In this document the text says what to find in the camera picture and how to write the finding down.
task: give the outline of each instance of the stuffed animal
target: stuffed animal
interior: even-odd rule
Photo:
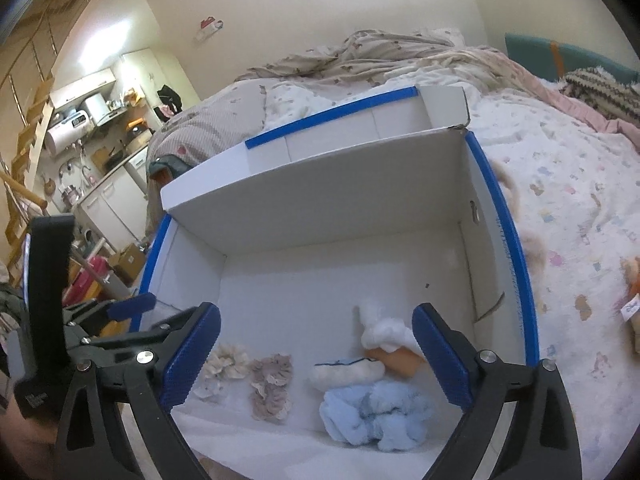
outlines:
[[[631,311],[635,308],[629,321],[634,329],[634,349],[636,353],[640,354],[640,310],[638,306],[634,304],[634,298],[640,294],[640,257],[630,258],[622,262],[622,267],[625,271],[626,284],[629,286],[629,293],[627,295],[627,303],[623,309],[629,308]]]

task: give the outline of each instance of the teal headboard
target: teal headboard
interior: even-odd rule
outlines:
[[[504,41],[510,59],[549,81],[556,81],[571,70],[590,66],[603,67],[624,84],[640,80],[640,73],[636,70],[578,46],[520,34],[505,34]]]

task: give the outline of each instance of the white tag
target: white tag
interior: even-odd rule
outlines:
[[[633,298],[629,303],[627,303],[620,312],[622,313],[622,317],[625,321],[629,321],[631,316],[635,314],[638,310],[640,310],[640,294],[636,294],[635,298]]]

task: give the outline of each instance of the metal bolt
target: metal bolt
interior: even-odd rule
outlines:
[[[79,372],[86,372],[89,370],[89,368],[91,368],[91,361],[80,361],[77,365],[76,365],[76,369]]]
[[[136,355],[136,361],[138,361],[141,365],[146,365],[150,363],[154,359],[154,353],[151,350],[143,350],[138,355]]]
[[[542,359],[542,367],[545,370],[549,370],[550,372],[553,372],[554,370],[556,370],[556,368],[558,368],[556,366],[556,362],[552,361],[551,359]]]
[[[482,350],[480,352],[480,360],[484,361],[485,363],[495,363],[495,360],[497,358],[498,356],[494,352],[491,352],[491,350]]]

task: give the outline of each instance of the orange strap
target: orange strap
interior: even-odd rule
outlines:
[[[560,54],[560,45],[557,41],[552,41],[550,46],[551,55],[554,57],[554,65],[556,66],[558,77],[564,77],[564,62],[562,61],[562,54]]]

